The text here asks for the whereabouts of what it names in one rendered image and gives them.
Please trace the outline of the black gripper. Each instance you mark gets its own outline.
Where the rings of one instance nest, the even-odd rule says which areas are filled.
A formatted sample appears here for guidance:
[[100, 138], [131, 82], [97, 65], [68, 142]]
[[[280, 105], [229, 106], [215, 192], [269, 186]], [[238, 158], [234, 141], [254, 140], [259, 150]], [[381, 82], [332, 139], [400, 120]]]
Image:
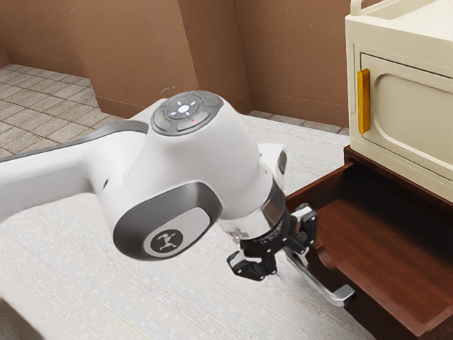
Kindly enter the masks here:
[[286, 246], [303, 254], [316, 241], [317, 227], [316, 211], [310, 204], [302, 203], [292, 214], [285, 212], [265, 234], [241, 240], [243, 251], [234, 252], [226, 261], [236, 276], [262, 281], [266, 276], [277, 273], [275, 253]]

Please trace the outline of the dark wooden cabinet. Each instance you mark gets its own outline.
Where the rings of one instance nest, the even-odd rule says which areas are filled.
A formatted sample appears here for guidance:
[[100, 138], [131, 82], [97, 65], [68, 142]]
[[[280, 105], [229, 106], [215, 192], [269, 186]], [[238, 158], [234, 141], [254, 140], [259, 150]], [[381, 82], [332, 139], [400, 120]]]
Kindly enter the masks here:
[[419, 208], [424, 207], [424, 210], [433, 215], [444, 213], [447, 217], [453, 217], [453, 203], [447, 199], [352, 150], [350, 145], [344, 147], [343, 152], [345, 159], [356, 161], [374, 172], [375, 181], [383, 184], [388, 191]]

